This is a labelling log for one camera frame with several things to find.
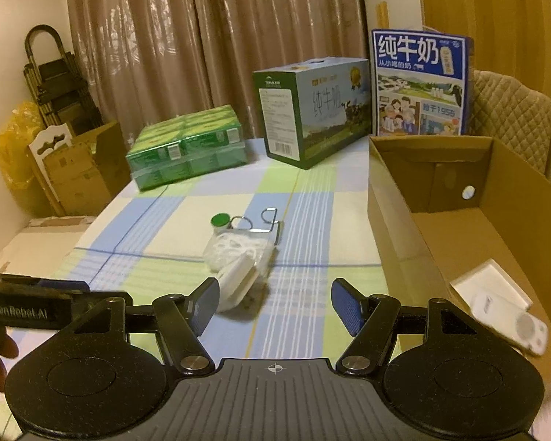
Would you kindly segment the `green milk carton box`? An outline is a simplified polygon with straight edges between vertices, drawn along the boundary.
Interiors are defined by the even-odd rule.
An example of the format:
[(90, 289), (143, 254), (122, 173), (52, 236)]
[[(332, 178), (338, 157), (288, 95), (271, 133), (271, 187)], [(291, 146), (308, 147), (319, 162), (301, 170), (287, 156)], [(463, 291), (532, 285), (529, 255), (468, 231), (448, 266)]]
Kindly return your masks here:
[(327, 57), (253, 73), (267, 155), (301, 169), (372, 129), (370, 63)]

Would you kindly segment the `beige quilted chair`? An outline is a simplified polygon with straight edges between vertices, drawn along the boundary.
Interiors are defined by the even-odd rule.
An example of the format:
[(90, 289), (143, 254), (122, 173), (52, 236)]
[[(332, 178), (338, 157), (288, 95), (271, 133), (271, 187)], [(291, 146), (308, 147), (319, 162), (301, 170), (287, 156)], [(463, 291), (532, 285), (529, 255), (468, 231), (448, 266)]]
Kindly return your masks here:
[(467, 134), (490, 136), (540, 173), (551, 148), (551, 98), (519, 80), (490, 71), (474, 71)]

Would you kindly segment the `clear box of floss picks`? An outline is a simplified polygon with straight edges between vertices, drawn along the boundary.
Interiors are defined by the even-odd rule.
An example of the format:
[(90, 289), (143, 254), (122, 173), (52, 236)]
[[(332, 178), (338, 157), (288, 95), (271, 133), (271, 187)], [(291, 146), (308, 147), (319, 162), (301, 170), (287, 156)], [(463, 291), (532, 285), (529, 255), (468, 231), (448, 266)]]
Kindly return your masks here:
[(250, 257), (260, 275), (267, 278), (274, 255), (274, 243), (254, 234), (225, 231), (213, 235), (203, 252), (205, 264), (212, 275), (218, 275), (242, 255)]

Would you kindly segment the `white flat box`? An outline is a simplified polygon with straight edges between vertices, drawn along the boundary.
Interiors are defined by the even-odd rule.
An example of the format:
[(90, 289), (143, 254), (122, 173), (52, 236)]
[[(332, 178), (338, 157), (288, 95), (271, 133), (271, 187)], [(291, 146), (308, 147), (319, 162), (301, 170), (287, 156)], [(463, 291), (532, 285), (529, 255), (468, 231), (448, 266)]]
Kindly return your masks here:
[(529, 295), (494, 259), (461, 275), (450, 282), (450, 285), (469, 308), (480, 291), (498, 295), (525, 311), (533, 305)]

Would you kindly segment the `green capped small jar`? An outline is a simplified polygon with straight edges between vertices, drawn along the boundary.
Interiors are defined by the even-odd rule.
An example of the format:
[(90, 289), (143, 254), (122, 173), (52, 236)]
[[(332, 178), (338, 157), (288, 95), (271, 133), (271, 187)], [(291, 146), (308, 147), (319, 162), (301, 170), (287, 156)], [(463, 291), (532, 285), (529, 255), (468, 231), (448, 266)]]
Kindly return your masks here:
[(211, 218), (213, 233), (218, 236), (232, 228), (231, 215), (225, 212), (217, 213)]

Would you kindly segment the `checkered tablecloth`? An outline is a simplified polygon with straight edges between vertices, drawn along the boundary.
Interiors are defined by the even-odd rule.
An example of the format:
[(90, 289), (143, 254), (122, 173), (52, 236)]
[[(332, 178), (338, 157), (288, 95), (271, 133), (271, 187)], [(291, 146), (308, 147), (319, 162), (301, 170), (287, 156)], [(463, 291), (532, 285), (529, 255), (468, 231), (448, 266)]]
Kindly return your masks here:
[(203, 253), (219, 213), (262, 223), (274, 214), (281, 236), (266, 279), (233, 311), (215, 316), (202, 342), (225, 357), (336, 359), (350, 337), (330, 303), (334, 279), (365, 294), (387, 292), (367, 207), (367, 139), (310, 170), (246, 144), (246, 165), (147, 192), (134, 184), (91, 223), (33, 223), (0, 253), (0, 272), (87, 282), (128, 292), (138, 305), (187, 294), (208, 276)]

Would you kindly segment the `black folding step ladder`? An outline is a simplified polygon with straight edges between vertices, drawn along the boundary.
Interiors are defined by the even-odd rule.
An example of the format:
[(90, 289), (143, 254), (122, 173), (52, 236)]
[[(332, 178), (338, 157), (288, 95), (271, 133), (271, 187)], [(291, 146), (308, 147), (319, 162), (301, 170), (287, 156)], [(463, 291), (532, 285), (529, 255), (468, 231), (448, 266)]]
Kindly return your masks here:
[[(60, 53), (58, 59), (36, 63), (32, 43), (39, 33), (47, 33), (53, 38)], [(94, 104), (75, 56), (64, 49), (56, 29), (44, 24), (30, 29), (25, 37), (25, 53), (28, 58), (24, 67), (25, 81), (45, 128), (67, 125), (72, 136), (80, 136), (103, 125), (101, 112)]]

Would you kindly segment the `metal wire rack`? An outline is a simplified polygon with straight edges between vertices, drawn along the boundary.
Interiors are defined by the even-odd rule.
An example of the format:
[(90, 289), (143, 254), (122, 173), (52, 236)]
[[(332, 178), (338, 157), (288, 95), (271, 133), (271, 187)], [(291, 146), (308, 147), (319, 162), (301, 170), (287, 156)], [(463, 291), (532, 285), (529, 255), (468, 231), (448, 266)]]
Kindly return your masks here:
[(282, 222), (276, 207), (267, 207), (260, 211), (258, 220), (245, 215), (233, 216), (228, 228), (237, 233), (248, 234), (255, 238), (265, 238), (277, 245), (281, 239)]

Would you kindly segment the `green shrink-wrapped carton pack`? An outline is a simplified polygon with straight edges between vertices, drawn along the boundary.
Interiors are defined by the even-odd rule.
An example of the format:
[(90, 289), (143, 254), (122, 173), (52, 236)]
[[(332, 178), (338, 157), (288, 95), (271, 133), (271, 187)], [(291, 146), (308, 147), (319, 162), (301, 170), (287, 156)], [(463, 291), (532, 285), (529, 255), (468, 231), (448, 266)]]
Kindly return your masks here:
[(248, 162), (242, 126), (230, 105), (146, 126), (126, 159), (141, 191)]

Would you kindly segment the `cardboard boxes on floor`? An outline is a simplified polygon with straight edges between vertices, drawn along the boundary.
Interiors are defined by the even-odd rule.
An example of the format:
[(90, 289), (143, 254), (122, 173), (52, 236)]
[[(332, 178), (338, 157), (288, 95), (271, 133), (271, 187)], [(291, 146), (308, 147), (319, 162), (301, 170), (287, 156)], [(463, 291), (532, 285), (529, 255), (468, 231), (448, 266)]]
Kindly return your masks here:
[(51, 125), (26, 147), (32, 172), (58, 216), (95, 216), (130, 182), (118, 122), (80, 136)]

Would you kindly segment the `brown curtain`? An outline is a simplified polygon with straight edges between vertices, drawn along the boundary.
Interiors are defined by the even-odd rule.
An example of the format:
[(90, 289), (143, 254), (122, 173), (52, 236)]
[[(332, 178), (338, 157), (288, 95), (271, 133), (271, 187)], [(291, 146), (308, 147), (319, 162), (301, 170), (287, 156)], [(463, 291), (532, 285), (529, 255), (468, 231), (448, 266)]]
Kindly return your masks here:
[(367, 53), (363, 0), (67, 0), (75, 56), (126, 136), (176, 115), (232, 107), (263, 135), (253, 73)]

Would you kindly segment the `blue milk carton box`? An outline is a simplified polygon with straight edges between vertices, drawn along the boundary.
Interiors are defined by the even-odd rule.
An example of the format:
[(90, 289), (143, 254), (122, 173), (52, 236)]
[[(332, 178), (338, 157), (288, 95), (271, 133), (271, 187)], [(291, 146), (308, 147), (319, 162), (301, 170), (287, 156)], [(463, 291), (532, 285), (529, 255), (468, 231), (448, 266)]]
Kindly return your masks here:
[(471, 96), (471, 38), (374, 29), (371, 47), (378, 136), (465, 133)]

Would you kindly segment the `yellow plastic bag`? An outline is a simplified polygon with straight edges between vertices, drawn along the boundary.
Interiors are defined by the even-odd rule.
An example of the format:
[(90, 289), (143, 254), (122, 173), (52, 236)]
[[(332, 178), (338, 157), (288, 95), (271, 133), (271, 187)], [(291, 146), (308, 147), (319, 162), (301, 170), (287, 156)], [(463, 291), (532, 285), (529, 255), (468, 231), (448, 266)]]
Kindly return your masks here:
[(30, 218), (50, 216), (53, 211), (32, 171), (28, 145), (43, 129), (39, 108), (23, 101), (0, 129), (0, 171), (18, 207)]

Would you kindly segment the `white remote control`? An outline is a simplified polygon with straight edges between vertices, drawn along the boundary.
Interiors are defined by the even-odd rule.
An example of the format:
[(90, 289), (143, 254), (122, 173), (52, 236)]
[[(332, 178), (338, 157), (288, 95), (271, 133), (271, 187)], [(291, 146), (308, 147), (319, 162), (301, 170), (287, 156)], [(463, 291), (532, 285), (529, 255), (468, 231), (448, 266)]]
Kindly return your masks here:
[(510, 344), (533, 356), (543, 356), (547, 349), (548, 327), (545, 322), (503, 297), (478, 290), (471, 304), (474, 318)]

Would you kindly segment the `wooden door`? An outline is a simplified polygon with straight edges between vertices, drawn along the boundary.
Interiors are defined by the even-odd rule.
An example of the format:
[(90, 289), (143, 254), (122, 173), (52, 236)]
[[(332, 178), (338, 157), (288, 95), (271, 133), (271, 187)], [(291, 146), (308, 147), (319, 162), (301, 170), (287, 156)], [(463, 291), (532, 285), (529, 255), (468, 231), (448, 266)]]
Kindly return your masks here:
[(551, 98), (551, 0), (421, 0), (423, 21), (474, 40), (474, 67)]

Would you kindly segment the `brown cardboard box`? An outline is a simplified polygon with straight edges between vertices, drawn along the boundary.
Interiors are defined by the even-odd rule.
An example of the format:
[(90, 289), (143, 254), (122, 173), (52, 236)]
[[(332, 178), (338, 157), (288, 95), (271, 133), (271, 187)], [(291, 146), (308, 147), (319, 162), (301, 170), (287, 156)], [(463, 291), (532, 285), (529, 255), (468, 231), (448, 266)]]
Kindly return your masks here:
[(495, 260), (550, 330), (534, 360), (551, 382), (551, 183), (491, 137), (369, 139), (368, 218), (389, 293), (404, 305), (445, 298)]

